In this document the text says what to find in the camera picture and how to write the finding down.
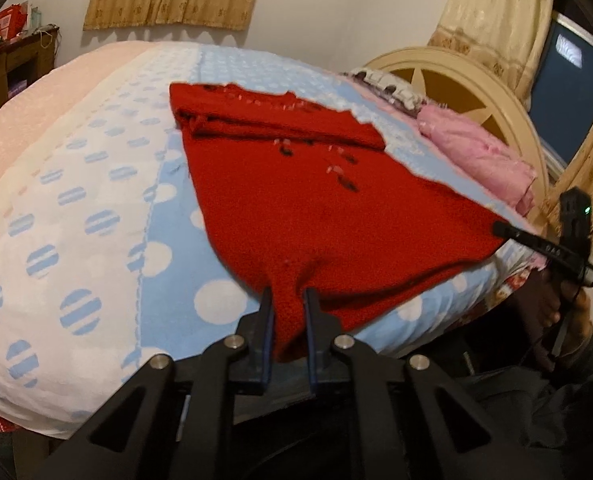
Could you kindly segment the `person's right hand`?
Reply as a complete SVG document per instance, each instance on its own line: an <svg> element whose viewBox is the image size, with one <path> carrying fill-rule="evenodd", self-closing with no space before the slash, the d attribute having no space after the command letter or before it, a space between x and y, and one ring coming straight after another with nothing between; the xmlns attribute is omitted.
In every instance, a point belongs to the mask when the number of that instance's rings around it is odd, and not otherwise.
<svg viewBox="0 0 593 480"><path fill-rule="evenodd" d="M511 298L543 363L554 366L592 338L591 298L584 287L533 270Z"/></svg>

